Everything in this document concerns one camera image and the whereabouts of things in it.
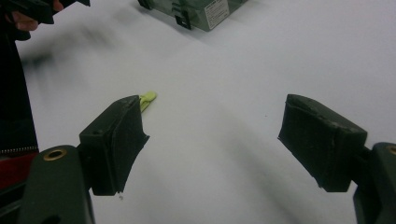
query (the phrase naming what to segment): device label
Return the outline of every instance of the device label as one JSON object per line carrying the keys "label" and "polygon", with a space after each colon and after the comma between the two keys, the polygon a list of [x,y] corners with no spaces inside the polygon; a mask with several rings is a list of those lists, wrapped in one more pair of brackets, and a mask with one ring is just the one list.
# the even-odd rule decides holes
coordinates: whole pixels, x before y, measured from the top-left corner
{"label": "device label", "polygon": [[230,15],[228,0],[215,0],[205,7],[209,29],[215,28]]}

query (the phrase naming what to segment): red object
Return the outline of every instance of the red object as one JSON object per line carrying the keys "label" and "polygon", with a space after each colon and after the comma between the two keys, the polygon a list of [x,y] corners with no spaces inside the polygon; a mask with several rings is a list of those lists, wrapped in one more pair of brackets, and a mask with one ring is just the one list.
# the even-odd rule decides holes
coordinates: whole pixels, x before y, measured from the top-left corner
{"label": "red object", "polygon": [[30,164],[38,153],[0,161],[0,189],[10,187],[26,180]]}

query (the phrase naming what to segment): white table surface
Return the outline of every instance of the white table surface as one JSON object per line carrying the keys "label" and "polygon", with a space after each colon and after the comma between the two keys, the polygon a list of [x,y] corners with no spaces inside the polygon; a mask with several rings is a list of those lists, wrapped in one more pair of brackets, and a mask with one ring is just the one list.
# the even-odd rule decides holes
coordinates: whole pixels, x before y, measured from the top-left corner
{"label": "white table surface", "polygon": [[19,42],[41,149],[78,145],[112,102],[156,91],[150,139],[96,223],[356,223],[276,139],[288,93],[396,142],[396,1],[249,0],[212,32],[135,0],[74,4]]}

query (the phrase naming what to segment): metal screw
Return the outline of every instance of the metal screw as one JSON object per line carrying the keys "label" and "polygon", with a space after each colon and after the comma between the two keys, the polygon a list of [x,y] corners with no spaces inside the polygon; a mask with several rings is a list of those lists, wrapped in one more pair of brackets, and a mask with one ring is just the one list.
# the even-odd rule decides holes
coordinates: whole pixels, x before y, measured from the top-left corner
{"label": "metal screw", "polygon": [[396,146],[387,146],[387,150],[396,156]]}
{"label": "metal screw", "polygon": [[67,151],[63,148],[56,148],[49,151],[44,155],[44,161],[56,161],[67,154]]}

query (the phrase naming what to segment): small yellow object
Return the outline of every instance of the small yellow object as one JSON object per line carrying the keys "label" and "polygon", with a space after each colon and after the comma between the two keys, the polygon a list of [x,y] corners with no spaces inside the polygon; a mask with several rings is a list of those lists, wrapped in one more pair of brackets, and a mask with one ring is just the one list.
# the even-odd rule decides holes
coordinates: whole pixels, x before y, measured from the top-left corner
{"label": "small yellow object", "polygon": [[148,91],[146,94],[140,95],[140,112],[143,113],[143,111],[156,97],[157,93],[155,91]]}

